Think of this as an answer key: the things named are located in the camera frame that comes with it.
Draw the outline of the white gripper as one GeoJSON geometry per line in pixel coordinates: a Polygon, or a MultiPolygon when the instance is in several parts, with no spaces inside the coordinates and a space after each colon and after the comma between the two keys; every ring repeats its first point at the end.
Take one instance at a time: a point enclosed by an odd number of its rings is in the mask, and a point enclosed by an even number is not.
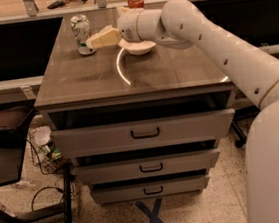
{"type": "Polygon", "coordinates": [[[117,45],[121,38],[132,43],[141,42],[142,39],[138,32],[140,12],[141,9],[130,10],[129,7],[117,7],[117,13],[120,16],[117,20],[118,28],[108,25],[87,39],[85,44],[90,49],[99,49],[117,45]]]}

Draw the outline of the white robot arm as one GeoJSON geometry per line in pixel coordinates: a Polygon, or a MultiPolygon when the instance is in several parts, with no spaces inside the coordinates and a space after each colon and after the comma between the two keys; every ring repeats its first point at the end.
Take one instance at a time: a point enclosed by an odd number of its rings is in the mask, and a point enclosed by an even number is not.
{"type": "Polygon", "coordinates": [[[171,47],[192,43],[257,107],[246,143],[248,223],[279,223],[279,59],[213,24],[188,0],[160,10],[122,8],[115,27],[86,40],[89,48],[154,41],[171,47]]]}

